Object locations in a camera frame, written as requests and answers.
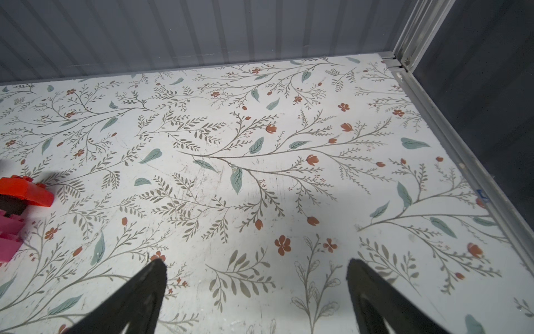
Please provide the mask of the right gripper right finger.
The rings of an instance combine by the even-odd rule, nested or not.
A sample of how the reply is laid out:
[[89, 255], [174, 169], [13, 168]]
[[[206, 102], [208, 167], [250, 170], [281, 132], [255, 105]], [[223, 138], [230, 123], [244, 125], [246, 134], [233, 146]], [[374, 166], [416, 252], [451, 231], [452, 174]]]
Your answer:
[[352, 259], [346, 275], [360, 333], [446, 333], [362, 260]]

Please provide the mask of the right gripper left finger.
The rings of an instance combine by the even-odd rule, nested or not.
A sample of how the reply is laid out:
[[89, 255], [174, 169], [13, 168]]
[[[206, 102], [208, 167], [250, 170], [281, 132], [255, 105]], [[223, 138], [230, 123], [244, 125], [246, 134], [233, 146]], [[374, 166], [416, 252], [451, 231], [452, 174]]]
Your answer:
[[166, 283], [163, 260], [151, 261], [68, 333], [154, 333]]

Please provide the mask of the pink lego brick small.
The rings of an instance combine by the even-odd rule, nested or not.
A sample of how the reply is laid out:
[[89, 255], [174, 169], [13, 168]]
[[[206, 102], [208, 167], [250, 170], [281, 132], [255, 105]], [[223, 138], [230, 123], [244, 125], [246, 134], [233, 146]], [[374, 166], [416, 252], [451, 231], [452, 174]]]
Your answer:
[[4, 210], [1, 210], [0, 220], [1, 234], [18, 235], [25, 225], [22, 217], [8, 214]]

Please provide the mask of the magenta lego brick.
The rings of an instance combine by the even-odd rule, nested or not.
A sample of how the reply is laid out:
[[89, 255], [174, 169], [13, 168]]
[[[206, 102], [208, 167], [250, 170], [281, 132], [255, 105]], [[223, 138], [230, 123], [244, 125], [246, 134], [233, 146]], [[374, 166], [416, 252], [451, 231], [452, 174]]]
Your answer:
[[22, 239], [18, 235], [2, 233], [0, 238], [0, 261], [2, 263], [10, 262], [22, 244]]

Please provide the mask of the red lego brick rounded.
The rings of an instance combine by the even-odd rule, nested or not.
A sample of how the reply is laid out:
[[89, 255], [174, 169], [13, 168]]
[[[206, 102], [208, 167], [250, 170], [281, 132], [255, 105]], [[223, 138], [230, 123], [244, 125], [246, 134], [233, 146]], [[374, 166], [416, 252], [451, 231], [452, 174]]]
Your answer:
[[51, 207], [55, 199], [45, 184], [35, 183], [33, 178], [18, 175], [1, 178], [1, 198], [20, 200], [40, 207]]

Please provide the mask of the black lego brick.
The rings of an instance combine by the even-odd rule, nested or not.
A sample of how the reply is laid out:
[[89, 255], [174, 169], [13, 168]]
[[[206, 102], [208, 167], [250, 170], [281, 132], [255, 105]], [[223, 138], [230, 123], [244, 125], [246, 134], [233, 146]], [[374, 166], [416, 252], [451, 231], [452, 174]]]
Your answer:
[[21, 216], [27, 207], [28, 203], [25, 200], [1, 195], [0, 210], [2, 217]]

